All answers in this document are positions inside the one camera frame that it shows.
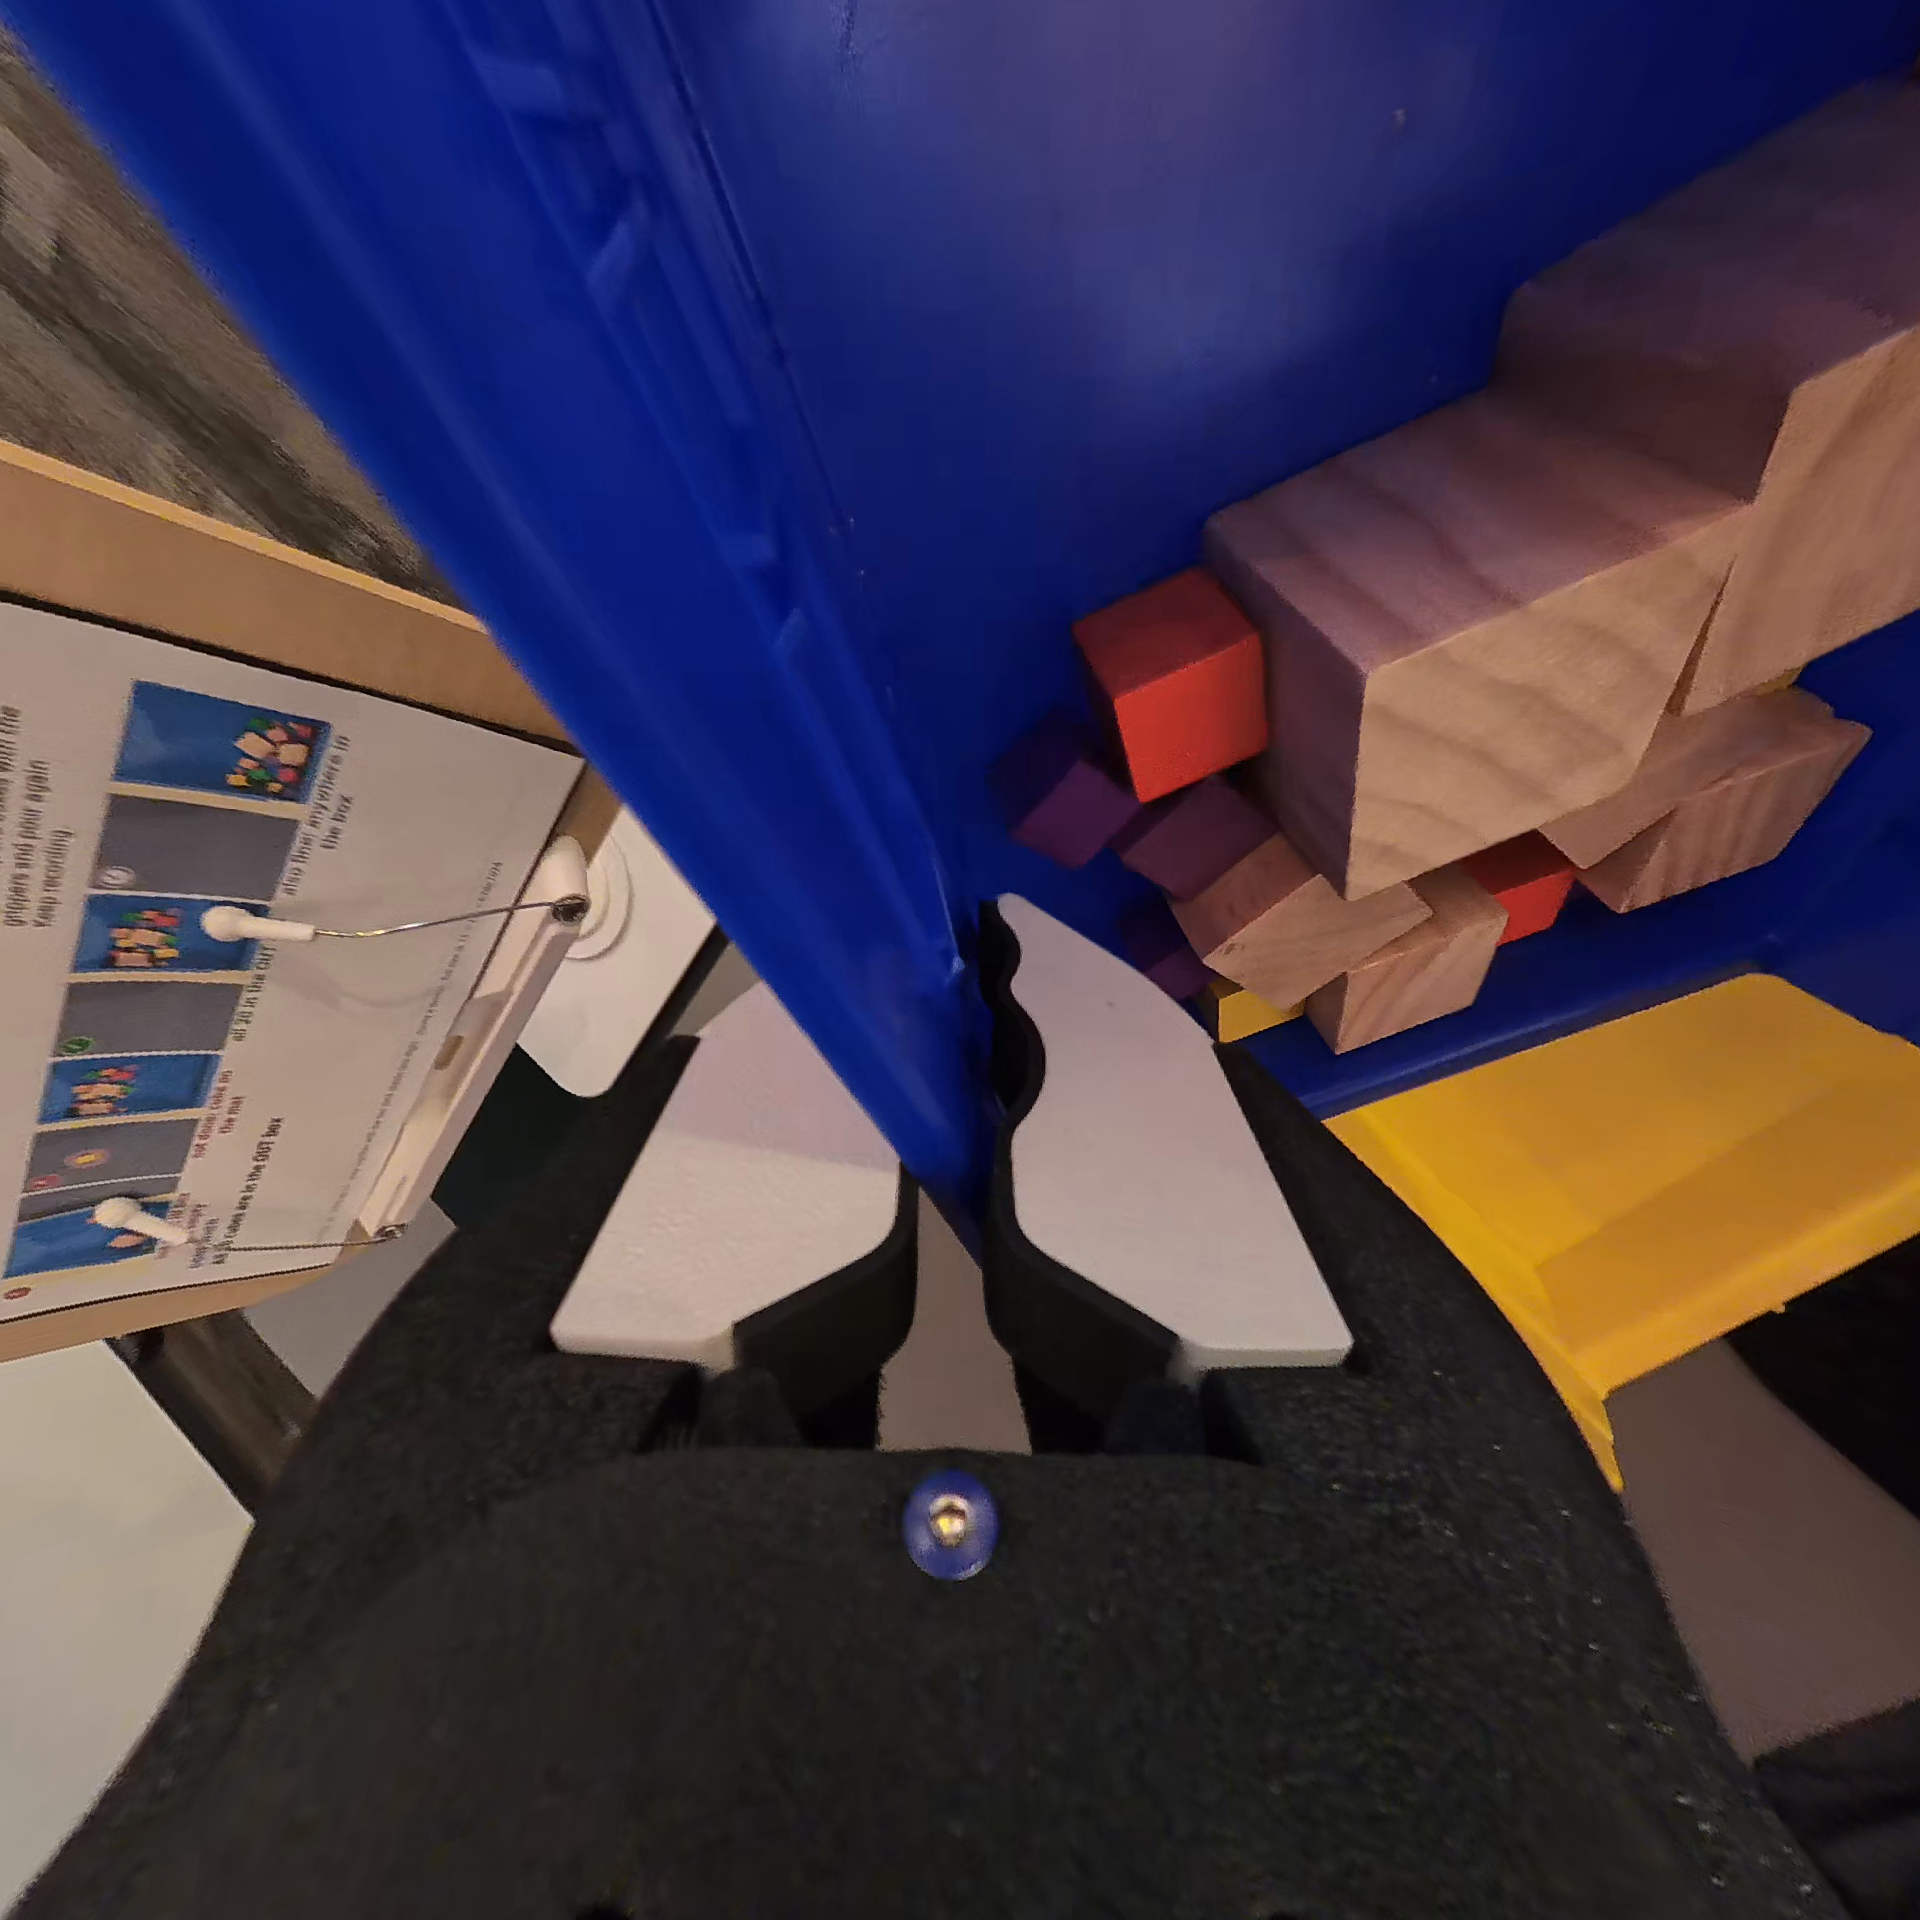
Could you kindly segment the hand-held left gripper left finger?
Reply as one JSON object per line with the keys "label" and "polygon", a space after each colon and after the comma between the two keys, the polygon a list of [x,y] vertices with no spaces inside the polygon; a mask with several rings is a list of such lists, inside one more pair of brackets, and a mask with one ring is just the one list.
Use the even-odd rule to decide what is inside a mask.
{"label": "hand-held left gripper left finger", "polygon": [[551,1313],[569,1355],[878,1371],[917,1184],[770,987],[714,1012]]}

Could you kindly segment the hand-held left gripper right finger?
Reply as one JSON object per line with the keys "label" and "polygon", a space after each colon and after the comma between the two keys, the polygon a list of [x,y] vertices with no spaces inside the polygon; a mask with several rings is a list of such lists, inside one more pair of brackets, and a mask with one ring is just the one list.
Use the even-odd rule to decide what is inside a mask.
{"label": "hand-held left gripper right finger", "polygon": [[998,1102],[983,1290],[1041,1384],[1340,1366],[1354,1335],[1235,1102],[1163,987],[1021,897],[983,909]]}

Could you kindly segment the yellow plastic box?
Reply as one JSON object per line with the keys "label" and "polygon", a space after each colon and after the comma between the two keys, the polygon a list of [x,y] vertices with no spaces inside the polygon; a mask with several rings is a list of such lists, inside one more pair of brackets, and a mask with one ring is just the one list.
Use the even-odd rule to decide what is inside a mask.
{"label": "yellow plastic box", "polygon": [[1329,1119],[1520,1331],[1607,1486],[1607,1397],[1920,1222],[1920,1052],[1775,974]]}

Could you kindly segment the pile of coloured wooden cubes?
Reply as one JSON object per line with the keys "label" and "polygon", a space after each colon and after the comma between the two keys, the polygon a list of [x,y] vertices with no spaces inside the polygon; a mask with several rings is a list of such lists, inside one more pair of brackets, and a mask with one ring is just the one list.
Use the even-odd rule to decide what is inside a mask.
{"label": "pile of coloured wooden cubes", "polygon": [[1915,81],[1876,81],[1524,283],[1489,389],[1074,627],[1095,729],[989,765],[1009,840],[1119,853],[1166,994],[1329,1052],[1467,1012],[1570,883],[1775,860],[1868,746],[1801,668],[1915,614],[1915,212]]}

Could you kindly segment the blue plastic box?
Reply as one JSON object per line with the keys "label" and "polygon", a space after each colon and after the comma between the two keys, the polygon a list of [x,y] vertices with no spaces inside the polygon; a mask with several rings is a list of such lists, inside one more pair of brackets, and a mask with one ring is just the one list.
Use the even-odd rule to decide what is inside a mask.
{"label": "blue plastic box", "polygon": [[989,761],[1074,617],[1479,389],[1915,5],[4,5],[779,987],[988,1206]]}

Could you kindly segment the white sheet stand base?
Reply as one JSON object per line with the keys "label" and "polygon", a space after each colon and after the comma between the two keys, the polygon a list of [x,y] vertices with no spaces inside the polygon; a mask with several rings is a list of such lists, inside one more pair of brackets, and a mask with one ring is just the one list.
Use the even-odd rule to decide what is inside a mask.
{"label": "white sheet stand base", "polygon": [[418,1215],[512,1052],[563,1093],[597,1096],[653,1029],[714,932],[647,827],[622,809],[595,856],[557,840],[452,1020],[371,1195],[365,1235]]}

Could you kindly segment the printed instruction sheet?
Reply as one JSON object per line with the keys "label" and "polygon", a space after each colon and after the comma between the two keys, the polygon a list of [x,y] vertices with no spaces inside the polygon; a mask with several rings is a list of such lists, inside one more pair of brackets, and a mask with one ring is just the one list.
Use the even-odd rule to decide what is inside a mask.
{"label": "printed instruction sheet", "polygon": [[266,1282],[91,1222],[345,1241],[503,921],[222,946],[207,905],[371,931],[516,905],[581,761],[461,718],[4,607],[4,1322]]}

